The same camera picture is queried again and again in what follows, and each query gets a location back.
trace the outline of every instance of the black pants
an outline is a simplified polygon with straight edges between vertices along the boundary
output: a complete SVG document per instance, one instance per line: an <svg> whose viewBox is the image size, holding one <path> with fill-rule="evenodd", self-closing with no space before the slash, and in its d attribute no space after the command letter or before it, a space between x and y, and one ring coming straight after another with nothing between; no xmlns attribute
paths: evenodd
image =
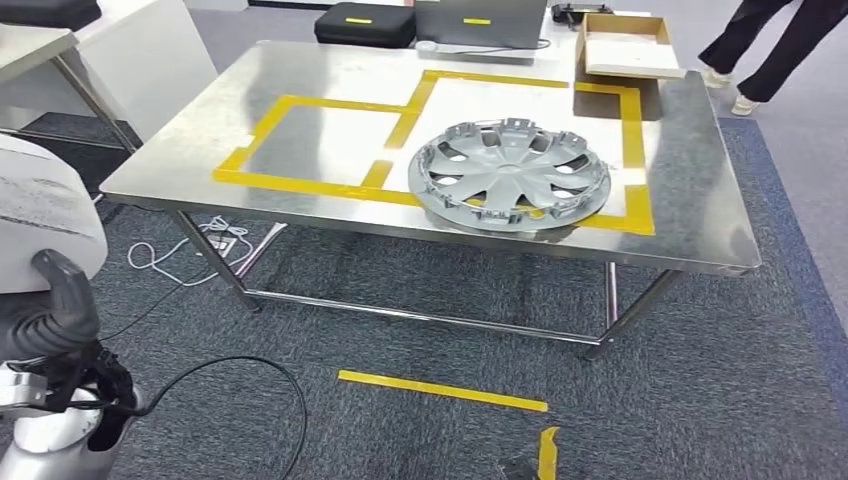
<svg viewBox="0 0 848 480"><path fill-rule="evenodd" d="M716 72L733 71L763 26L792 0L743 0L727 29L699 58ZM848 15L848 0L803 0L763 65L739 84L749 100L767 102L816 45Z"/></svg>

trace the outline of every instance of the open cardboard box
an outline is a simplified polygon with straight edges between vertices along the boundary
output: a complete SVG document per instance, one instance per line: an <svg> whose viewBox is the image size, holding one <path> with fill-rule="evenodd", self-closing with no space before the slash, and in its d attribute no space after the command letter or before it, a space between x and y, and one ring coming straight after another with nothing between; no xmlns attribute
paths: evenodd
<svg viewBox="0 0 848 480"><path fill-rule="evenodd" d="M615 77L679 79L686 76L659 17L588 14L577 42L586 73Z"/></svg>

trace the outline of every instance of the wire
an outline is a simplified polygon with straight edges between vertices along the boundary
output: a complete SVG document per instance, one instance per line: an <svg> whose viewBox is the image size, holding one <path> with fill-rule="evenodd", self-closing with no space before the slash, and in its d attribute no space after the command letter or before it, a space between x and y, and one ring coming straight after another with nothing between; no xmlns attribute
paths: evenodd
<svg viewBox="0 0 848 480"><path fill-rule="evenodd" d="M520 52L522 50L544 50L544 49L551 46L551 41L548 40L547 38L540 38L539 44L540 45L537 45L534 48L511 48L511 47L507 47L507 48L495 48L493 50L463 50L461 52L444 52L444 53L469 55L469 54L475 54L475 53L497 53L497 52Z"/></svg>
<svg viewBox="0 0 848 480"><path fill-rule="evenodd" d="M153 410L156 408L156 406L159 405L159 402L162 400L162 398L165 396L165 394L168 393L168 391L171 388L173 388L174 385L179 383L185 377L191 375L192 373L194 373L194 372L196 372L200 369L206 368L210 365L214 365L216 363L221 363L221 362L232 361L232 360L250 360L250 361L254 361L254 362L264 363L265 365L268 365L270 367L277 369L277 371L282 373L288 379L288 381L292 384L292 387L294 387L294 391L297 394L297 401L300 405L300 410L301 410L301 415L303 417L303 422L301 423L301 427L300 427L300 438L297 441L297 447L295 448L294 454L292 455L291 459L289 460L289 463L288 463L288 466L286 467L285 472L283 472L282 480L285 480L286 478L288 478L289 474L294 469L294 466L297 463L298 458L300 458L301 452L303 451L303 446L306 443L306 430L307 430L307 425L309 423L309 411L306 409L306 397L303 395L303 390L301 390L300 385L297 383L297 380L294 378L294 375L292 375L291 372L286 370L286 368L283 367L282 365L280 365L276 362L272 362L271 360L261 358L261 357L254 357L254 356L251 356L251 355L236 355L236 356L232 356L232 357L216 358L214 360L209 360L208 362L203 362L200 365L196 365L192 368L189 368L188 370L186 370L183 373L180 373L179 375L174 377L173 380L168 382L164 387L162 387L162 389L159 390L158 393L156 393L156 395L153 396L153 399L150 400L150 403L148 403L146 407L141 408L141 409L130 409L130 408L119 406L119 405L106 404L106 403L97 402L97 401L93 401L93 402L91 402L91 401L71 402L70 404L68 404L68 407L69 408L76 408L76 409L79 409L79 410L102 410L104 408L108 408L110 410L115 410L115 411L118 411L118 412L122 412L122 413L125 413L125 414L128 414L128 415L135 416L135 417L145 417L147 415L150 415L150 413L153 412Z"/></svg>
<svg viewBox="0 0 848 480"><path fill-rule="evenodd" d="M247 260L247 259L248 259L248 258L249 258L252 254L253 254L253 244L252 244L252 243L250 243L249 241L245 240L245 238L244 238L244 237L245 237L245 235L247 235L247 234L249 233L249 232L248 232L248 230L247 230L246 228L240 228L240 227L233 227L233 226L231 226L231 225L230 225L230 224L229 224L226 220L224 220L224 218L223 218L223 217L221 217L220 215L217 215L217 216L213 217L213 218L212 218L212 220L211 220L209 223L204 223L204 224L202 224L202 225L198 225L198 227L200 228L200 231L201 231L201 232L204 232L204 233L205 233L205 232L208 232L208 231L212 231L212 232L227 232L227 233L230 233L230 234L232 234L232 235L235 235L235 237L238 239L238 241L239 241L239 242L243 243L244 245L247 245L247 253L245 253L245 254L244 254L244 255L242 255L241 257L239 257L239 258L237 258L237 259L233 260L232 262L230 262L230 263L229 263L229 266L231 266L231 267L232 267L232 266L235 266L235 265L238 265L239 263L241 263L241 262L243 262L243 261ZM162 262L164 262L165 260L167 260L168 258L170 258L170 257L171 257L173 254L175 254L175 253L176 253L176 252L177 252L180 248L182 248L182 247L183 247L183 245L185 245L186 243L188 243L188 241L189 241L189 240L188 240L188 238L184 238L184 239L180 240L180 242L179 242L179 243L177 243L176 245L174 245L174 247L173 247L173 248L171 248L171 249L168 251L168 253L166 253L165 255L162 255L161 257L158 257L158 258L157 258L157 256L156 256L156 249L155 249L155 248L153 248L153 245L151 245L151 244L149 244L149 243L147 243L147 242L138 242L138 243L135 243L135 244L133 244L133 245L130 247L130 249L127 251L127 263L129 263L129 264L130 264L130 266L131 266L131 267L133 267L133 268L134 268L134 269L136 269L136 270L145 270L145 269L150 268L150 269L152 269L152 270L154 270L154 271L156 271L156 272L159 272L159 273L161 273L162 275L164 275L164 276L166 276L166 277L170 278L171 280L173 280L174 282L176 282L177 284L179 284L179 286L185 286L185 287L194 287L194 286L197 286L197 285L200 285L200 284L206 283L206 282L208 282L209 280L212 280L213 278L217 277L217 276L218 276L218 274L217 274L217 273L213 273L212 275L209 275L208 277L203 278L203 279L201 279L201 280L198 280L198 281L196 281L196 282L191 282L191 280L183 281L183 280L180 280L179 278L177 278L176 276L174 276L174 275L173 275L173 274L171 274L170 272L167 272L165 269L163 269L163 268L161 268L161 267L159 266L159 264L160 264L160 263L162 263ZM133 258L132 258L132 257L133 257L133 252L135 252L135 250L136 250L137 248L139 248L139 247L145 247L145 248L147 248L147 250L148 250L148 251L149 251L149 253L150 253L150 261L149 261L149 262L144 263L144 264L140 264L140 265L139 265L139 264L136 264L136 263L133 261Z"/></svg>
<svg viewBox="0 0 848 480"><path fill-rule="evenodd" d="M207 266L207 267L205 267L203 270L200 270L200 271L198 271L197 273L195 273L194 275L192 275L192 276L191 276L191 278L189 278L189 281L194 280L195 278L197 278L197 277L199 277L199 276L201 276L201 275L204 275L204 274L205 274L206 272L208 272L208 271L209 271L209 267ZM161 305L161 304L162 304L162 302L164 302L165 300L167 300L167 299L168 299L168 297L170 297L171 295L173 295L173 294L174 294L174 292L176 292L177 290L179 290L179 288L180 288L180 287L182 287L182 285L179 285L179 284L178 284L178 285L176 285L174 288L172 288L172 289L168 290L168 292L167 292L167 293L165 293L165 295L162 295L162 297L161 297L161 298L159 298L159 300L157 300L157 301L156 301L156 303L154 303L153 305L151 305L151 306L150 306L150 308L148 308L147 310L145 310L145 311L144 311L144 313L142 313L141 315L139 315L139 316L138 316L138 318L136 318L136 319L135 319L135 320L133 320L132 322L128 323L128 324L127 324L127 326L125 326L124 328L122 328L122 329L118 330L117 332L115 332L115 333L113 333L113 334L109 335L108 337L101 338L101 339L100 339L100 341L101 341L101 342L105 342L105 341L107 341L107 340L111 340L111 339L113 339L113 338L117 337L118 335L120 335L120 334L122 334L122 333L126 332L127 330L131 329L132 327L134 327L134 326L135 326L138 322L140 322L140 321L144 320L145 318L147 318L147 316L148 316L148 315L150 315L150 314L153 312L153 310L156 310L156 307L158 307L159 305Z"/></svg>
<svg viewBox="0 0 848 480"><path fill-rule="evenodd" d="M139 207L138 205L133 205L133 207L135 207L139 210L144 210L145 212L162 213L162 212L165 211L165 210L160 210L158 208Z"/></svg>

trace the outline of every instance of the metal table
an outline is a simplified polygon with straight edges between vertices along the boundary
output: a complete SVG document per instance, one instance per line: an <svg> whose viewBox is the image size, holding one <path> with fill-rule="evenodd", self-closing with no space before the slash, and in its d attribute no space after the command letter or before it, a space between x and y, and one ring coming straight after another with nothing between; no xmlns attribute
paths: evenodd
<svg viewBox="0 0 848 480"><path fill-rule="evenodd" d="M109 127L123 149L130 154L135 153L137 148L118 127L117 119L109 111L108 107L106 107L105 102L68 66L68 61L70 60L68 58L68 52L76 44L76 37L68 29L0 24L0 83L15 78L27 70L49 61L59 70L59 73L62 74L65 80L80 95L91 111ZM112 145L64 135L9 129L0 129L0 132L114 148Z"/></svg>
<svg viewBox="0 0 848 480"><path fill-rule="evenodd" d="M101 189L116 201L169 210L251 308L254 298L269 298L481 327L588 344L594 359L682 272L742 275L760 256L700 76L585 77L574 51L563 49L559 61L506 61L263 42ZM574 131L611 165L612 192L598 214L576 227L500 233L465 229L418 206L407 187L418 146L462 121L510 117ZM607 330L596 338L248 288L242 277L279 225L233 272L187 211L594 259L605 266ZM621 315L616 263L664 269Z"/></svg>

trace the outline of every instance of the white shoe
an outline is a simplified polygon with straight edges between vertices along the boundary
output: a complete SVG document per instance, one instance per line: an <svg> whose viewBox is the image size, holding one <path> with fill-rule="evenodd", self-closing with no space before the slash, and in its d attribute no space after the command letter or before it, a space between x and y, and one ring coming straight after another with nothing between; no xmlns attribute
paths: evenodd
<svg viewBox="0 0 848 480"><path fill-rule="evenodd" d="M733 74L721 74L715 71L713 67L707 67L701 70L701 77L704 79L704 84L707 88L725 88L729 87L733 82Z"/></svg>
<svg viewBox="0 0 848 480"><path fill-rule="evenodd" d="M739 95L736 97L736 103L733 104L733 108L730 109L730 112L734 115L739 115L740 117L747 117L759 106L760 102L753 102L745 98L744 95Z"/></svg>

